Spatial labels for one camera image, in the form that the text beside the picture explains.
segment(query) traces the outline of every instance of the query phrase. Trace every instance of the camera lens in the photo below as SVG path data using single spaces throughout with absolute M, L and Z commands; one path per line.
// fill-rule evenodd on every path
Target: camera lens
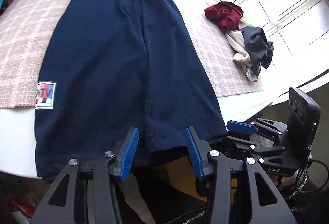
M 297 103 L 295 103 L 295 104 L 293 105 L 293 110 L 294 110 L 295 113 L 298 112 L 298 104 L 297 104 Z

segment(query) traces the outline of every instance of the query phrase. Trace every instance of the tv logo patch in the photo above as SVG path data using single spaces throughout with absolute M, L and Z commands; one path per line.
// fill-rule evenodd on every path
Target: tv logo patch
M 38 82 L 35 109 L 54 108 L 55 87 L 56 82 Z

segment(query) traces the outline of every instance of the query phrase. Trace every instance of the black cable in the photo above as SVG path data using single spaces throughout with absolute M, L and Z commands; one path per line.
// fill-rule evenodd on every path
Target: black cable
M 309 165 L 312 164 L 312 163 L 319 163 L 319 164 L 321 164 L 321 165 L 323 165 L 325 167 L 325 169 L 327 170 L 327 180 L 326 180 L 326 182 L 321 187 L 316 188 L 315 190 L 311 190 L 311 191 L 303 191 L 303 190 L 300 190 L 299 187 L 297 186 L 297 191 L 300 192 L 300 193 L 312 193 L 312 192 L 316 192 L 316 191 L 322 190 L 325 187 L 325 185 L 328 183 L 328 181 L 329 181 L 329 169 L 328 169 L 327 165 L 324 162 L 320 161 L 320 160 L 310 159 L 309 160 Z M 296 184 L 297 184 L 299 178 L 301 177 L 301 175 L 303 174 L 303 172 L 304 172 L 304 170 L 300 169 L 299 172 L 297 173 Z
M 201 208 L 198 208 L 198 209 L 191 210 L 191 211 L 186 212 L 185 214 L 183 214 L 183 215 L 181 215 L 181 216 L 179 216 L 179 217 L 177 217 L 177 218 L 175 218 L 175 219 L 173 219 L 173 220 L 171 220 L 171 221 L 168 221 L 168 222 L 165 222 L 165 223 L 162 223 L 162 224 L 170 224 L 170 223 L 173 223 L 174 221 L 180 219 L 180 218 L 183 217 L 183 216 L 186 216 L 186 215 L 189 214 L 189 213 L 193 213 L 193 212 L 195 212 L 195 211 L 204 210 L 204 209 L 206 209 L 206 208 L 205 208 L 205 207 L 201 207 Z

